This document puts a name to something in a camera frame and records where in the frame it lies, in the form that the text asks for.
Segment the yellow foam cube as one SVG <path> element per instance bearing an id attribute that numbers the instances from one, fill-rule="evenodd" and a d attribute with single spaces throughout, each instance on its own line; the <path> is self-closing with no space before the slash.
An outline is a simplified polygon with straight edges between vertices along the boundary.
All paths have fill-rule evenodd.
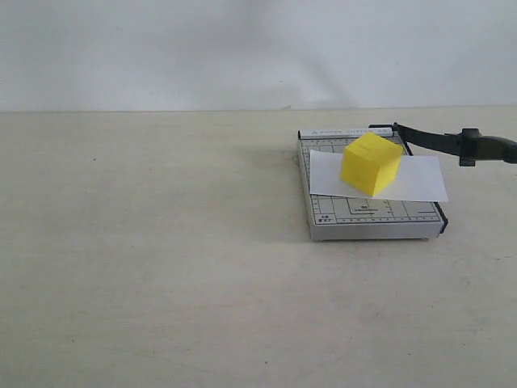
<path id="1" fill-rule="evenodd" d="M 366 133 L 343 151 L 339 178 L 368 196 L 376 196 L 396 178 L 403 147 Z"/>

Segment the white paper sheet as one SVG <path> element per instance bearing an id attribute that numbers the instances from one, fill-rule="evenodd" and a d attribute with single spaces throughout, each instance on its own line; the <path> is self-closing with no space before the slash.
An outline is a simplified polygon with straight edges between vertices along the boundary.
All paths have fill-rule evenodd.
<path id="1" fill-rule="evenodd" d="M 309 153 L 309 192 L 313 195 L 367 198 L 339 178 L 343 156 L 312 150 Z M 374 196 L 379 200 L 447 202 L 439 159 L 436 156 L 403 156 L 394 181 Z"/>

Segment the black cutter blade lever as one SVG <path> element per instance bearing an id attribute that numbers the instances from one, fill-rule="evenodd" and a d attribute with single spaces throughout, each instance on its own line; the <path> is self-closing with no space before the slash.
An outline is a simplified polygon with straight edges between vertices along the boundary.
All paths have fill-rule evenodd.
<path id="1" fill-rule="evenodd" d="M 369 129 L 391 129 L 405 143 L 459 158 L 460 167 L 475 167 L 480 161 L 502 161 L 516 164 L 516 142 L 484 136 L 479 129 L 463 128 L 460 133 L 428 133 L 398 123 L 370 124 Z"/>

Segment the grey paper cutter base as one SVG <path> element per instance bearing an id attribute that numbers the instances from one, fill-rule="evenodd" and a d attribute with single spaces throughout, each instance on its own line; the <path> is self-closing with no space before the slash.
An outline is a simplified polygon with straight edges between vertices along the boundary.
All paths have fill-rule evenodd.
<path id="1" fill-rule="evenodd" d="M 308 129 L 298 132 L 297 154 L 305 209 L 313 241 L 429 239 L 439 237 L 448 225 L 437 202 L 360 199 L 310 192 L 310 152 L 342 153 L 348 144 L 373 132 L 402 146 L 409 146 L 386 124 L 367 129 Z"/>

